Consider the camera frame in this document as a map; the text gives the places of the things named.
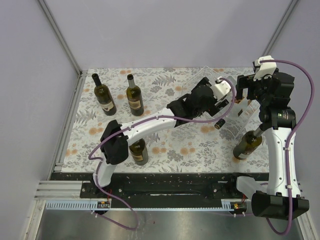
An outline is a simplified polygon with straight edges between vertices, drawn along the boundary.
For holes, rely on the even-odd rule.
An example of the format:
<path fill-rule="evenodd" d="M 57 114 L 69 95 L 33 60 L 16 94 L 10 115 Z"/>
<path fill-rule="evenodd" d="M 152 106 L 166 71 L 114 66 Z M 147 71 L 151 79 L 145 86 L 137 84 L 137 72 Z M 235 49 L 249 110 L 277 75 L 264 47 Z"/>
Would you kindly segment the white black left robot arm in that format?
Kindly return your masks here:
<path fill-rule="evenodd" d="M 162 130 L 173 129 L 186 123 L 199 123 L 197 118 L 203 113 L 214 117 L 225 106 L 233 107 L 234 101 L 228 101 L 227 95 L 236 96 L 232 83 L 219 77 L 214 84 L 207 77 L 201 79 L 189 92 L 169 103 L 162 110 L 140 120 L 118 123 L 112 120 L 108 123 L 95 148 L 101 156 L 89 154 L 89 160 L 98 160 L 98 166 L 93 173 L 94 183 L 91 192 L 98 198 L 107 195 L 109 184 L 116 166 L 129 156 L 129 147 L 140 139 Z"/>

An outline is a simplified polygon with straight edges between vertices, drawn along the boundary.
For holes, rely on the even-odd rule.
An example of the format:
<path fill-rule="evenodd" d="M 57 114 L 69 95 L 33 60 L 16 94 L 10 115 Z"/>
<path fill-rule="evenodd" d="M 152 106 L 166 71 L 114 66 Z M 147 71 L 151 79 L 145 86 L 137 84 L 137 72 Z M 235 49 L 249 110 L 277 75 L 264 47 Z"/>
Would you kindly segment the green bottle silver neck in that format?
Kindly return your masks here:
<path fill-rule="evenodd" d="M 141 116 L 144 113 L 144 105 L 141 89 L 135 84 L 134 76 L 127 75 L 128 88 L 126 89 L 126 96 L 130 111 L 134 116 Z"/>

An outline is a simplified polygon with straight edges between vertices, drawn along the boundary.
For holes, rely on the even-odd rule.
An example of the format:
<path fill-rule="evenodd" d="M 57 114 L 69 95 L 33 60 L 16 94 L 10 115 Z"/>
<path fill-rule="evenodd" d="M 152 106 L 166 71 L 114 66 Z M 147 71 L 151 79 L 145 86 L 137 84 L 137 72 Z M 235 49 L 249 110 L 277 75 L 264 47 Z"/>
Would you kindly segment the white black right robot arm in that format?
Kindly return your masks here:
<path fill-rule="evenodd" d="M 289 220 L 307 212 L 309 201 L 301 197 L 295 173 L 293 130 L 297 125 L 295 112 L 288 106 L 295 78 L 275 71 L 261 79 L 251 75 L 237 77 L 236 99 L 247 89 L 247 99 L 259 104 L 261 124 L 248 131 L 233 150 L 237 159 L 244 159 L 257 149 L 258 138 L 265 135 L 268 146 L 269 178 L 263 187 L 250 176 L 238 176 L 228 184 L 228 194 L 233 198 L 245 195 L 251 200 L 256 217 Z"/>

